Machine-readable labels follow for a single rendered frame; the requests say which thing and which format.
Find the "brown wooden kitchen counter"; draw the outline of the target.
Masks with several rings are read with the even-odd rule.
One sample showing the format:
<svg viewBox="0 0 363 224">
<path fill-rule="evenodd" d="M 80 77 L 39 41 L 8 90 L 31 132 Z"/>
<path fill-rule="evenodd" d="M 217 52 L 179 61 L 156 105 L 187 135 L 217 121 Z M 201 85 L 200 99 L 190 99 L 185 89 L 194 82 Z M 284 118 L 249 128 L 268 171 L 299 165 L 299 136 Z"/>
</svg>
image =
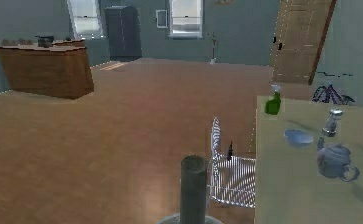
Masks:
<svg viewBox="0 0 363 224">
<path fill-rule="evenodd" d="M 94 91 L 84 44 L 0 46 L 0 63 L 13 91 L 64 99 L 78 99 Z"/>
</svg>

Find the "thin house plant white pot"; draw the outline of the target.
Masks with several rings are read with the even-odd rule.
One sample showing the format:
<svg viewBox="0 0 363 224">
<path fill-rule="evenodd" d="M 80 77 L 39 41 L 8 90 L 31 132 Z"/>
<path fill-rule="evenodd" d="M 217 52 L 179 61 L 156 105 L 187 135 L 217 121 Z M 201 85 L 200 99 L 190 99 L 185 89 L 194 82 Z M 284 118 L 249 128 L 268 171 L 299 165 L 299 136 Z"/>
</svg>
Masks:
<svg viewBox="0 0 363 224">
<path fill-rule="evenodd" d="M 212 42 L 212 54 L 211 54 L 211 58 L 210 58 L 210 64 L 213 65 L 216 63 L 216 43 L 217 43 L 217 39 L 216 39 L 216 35 L 215 32 L 212 32 L 211 34 L 208 34 L 211 37 L 211 42 Z"/>
</svg>

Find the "green spray bottle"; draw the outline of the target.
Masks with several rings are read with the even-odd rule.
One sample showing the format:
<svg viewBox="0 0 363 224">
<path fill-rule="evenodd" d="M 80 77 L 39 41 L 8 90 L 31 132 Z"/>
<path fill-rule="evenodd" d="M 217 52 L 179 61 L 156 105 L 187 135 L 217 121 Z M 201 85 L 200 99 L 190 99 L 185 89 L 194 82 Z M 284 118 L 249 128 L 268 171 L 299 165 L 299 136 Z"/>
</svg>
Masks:
<svg viewBox="0 0 363 224">
<path fill-rule="evenodd" d="M 277 84 L 272 85 L 273 97 L 265 104 L 265 113 L 269 115 L 277 115 L 281 105 L 280 86 Z"/>
</svg>

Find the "white framed window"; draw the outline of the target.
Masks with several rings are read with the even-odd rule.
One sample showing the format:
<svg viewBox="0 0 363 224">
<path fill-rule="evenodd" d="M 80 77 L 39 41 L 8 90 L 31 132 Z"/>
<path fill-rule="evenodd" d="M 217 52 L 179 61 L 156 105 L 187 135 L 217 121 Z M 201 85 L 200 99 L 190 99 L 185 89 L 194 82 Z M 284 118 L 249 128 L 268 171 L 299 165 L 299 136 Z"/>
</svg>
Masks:
<svg viewBox="0 0 363 224">
<path fill-rule="evenodd" d="M 169 36 L 201 38 L 203 0 L 169 0 Z"/>
<path fill-rule="evenodd" d="M 103 28 L 98 0 L 66 0 L 76 39 L 103 38 Z"/>
</svg>

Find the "dark grey fridge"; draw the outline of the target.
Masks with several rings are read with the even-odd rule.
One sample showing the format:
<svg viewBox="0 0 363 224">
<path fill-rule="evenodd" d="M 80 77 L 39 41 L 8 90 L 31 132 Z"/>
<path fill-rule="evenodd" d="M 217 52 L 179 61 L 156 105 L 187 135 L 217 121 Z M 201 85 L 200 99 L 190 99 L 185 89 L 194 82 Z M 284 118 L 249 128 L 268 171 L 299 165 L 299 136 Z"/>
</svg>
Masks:
<svg viewBox="0 0 363 224">
<path fill-rule="evenodd" d="M 105 9 L 110 59 L 132 61 L 142 57 L 138 10 L 133 6 Z"/>
</svg>

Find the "brown wooden room door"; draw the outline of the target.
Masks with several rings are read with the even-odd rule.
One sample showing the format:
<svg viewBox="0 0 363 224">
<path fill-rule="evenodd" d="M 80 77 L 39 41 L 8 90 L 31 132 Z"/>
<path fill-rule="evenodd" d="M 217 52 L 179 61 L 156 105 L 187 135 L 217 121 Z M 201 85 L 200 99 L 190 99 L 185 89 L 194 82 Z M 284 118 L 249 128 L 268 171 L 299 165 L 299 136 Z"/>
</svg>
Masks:
<svg viewBox="0 0 363 224">
<path fill-rule="evenodd" d="M 271 49 L 272 80 L 311 85 L 337 0 L 280 0 Z"/>
</svg>

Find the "pale yellow table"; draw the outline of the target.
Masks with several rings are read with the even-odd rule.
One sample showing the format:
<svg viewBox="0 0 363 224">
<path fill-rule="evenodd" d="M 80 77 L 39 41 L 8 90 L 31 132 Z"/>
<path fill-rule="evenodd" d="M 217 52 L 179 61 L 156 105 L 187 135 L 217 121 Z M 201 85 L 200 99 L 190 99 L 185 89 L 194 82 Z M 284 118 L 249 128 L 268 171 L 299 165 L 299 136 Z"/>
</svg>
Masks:
<svg viewBox="0 0 363 224">
<path fill-rule="evenodd" d="M 267 100 L 257 98 L 254 224 L 363 224 L 363 107 L 342 106 L 336 136 L 326 140 L 348 147 L 360 170 L 357 180 L 344 182 L 319 174 L 315 142 L 296 148 L 284 137 L 299 129 L 319 138 L 332 106 L 284 99 L 270 116 Z"/>
</svg>

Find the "silver pepper shaker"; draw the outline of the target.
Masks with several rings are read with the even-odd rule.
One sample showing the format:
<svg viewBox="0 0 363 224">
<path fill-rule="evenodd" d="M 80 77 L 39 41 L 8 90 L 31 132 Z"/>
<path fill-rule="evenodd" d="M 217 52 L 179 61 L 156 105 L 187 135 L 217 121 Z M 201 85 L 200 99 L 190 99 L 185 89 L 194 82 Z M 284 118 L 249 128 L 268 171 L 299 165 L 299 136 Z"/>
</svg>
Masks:
<svg viewBox="0 0 363 224">
<path fill-rule="evenodd" d="M 322 133 L 328 137 L 334 137 L 337 132 L 337 121 L 341 119 L 343 111 L 338 108 L 333 108 L 329 111 L 329 117 L 322 129 Z"/>
</svg>

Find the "dark pot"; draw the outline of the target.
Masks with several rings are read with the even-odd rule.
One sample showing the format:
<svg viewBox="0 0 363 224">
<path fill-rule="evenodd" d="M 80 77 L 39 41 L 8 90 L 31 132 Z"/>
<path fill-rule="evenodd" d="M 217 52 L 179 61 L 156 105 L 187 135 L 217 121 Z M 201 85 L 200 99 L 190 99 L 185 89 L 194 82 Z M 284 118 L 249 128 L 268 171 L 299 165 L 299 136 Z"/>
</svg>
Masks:
<svg viewBox="0 0 363 224">
<path fill-rule="evenodd" d="M 53 36 L 36 36 L 37 44 L 39 47 L 49 48 L 53 45 L 54 37 Z"/>
</svg>

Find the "dark grey cylinder post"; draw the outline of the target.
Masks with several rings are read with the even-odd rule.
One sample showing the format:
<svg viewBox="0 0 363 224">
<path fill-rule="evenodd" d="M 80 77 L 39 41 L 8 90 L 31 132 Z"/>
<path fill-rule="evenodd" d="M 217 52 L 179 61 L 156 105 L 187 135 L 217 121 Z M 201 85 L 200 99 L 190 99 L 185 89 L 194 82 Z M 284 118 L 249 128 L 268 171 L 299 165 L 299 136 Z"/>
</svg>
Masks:
<svg viewBox="0 0 363 224">
<path fill-rule="evenodd" d="M 189 155 L 181 161 L 180 212 L 160 219 L 156 224 L 224 224 L 206 214 L 207 161 Z"/>
</svg>

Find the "white framed wall picture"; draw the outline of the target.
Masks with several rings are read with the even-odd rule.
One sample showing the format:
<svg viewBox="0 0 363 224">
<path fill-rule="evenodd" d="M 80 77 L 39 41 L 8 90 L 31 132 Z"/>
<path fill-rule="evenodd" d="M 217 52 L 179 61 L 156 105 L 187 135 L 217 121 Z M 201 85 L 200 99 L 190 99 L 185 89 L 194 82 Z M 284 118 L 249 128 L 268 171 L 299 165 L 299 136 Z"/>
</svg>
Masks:
<svg viewBox="0 0 363 224">
<path fill-rule="evenodd" d="M 168 27 L 168 18 L 166 10 L 156 10 L 156 26 L 159 29 L 165 29 Z"/>
</svg>

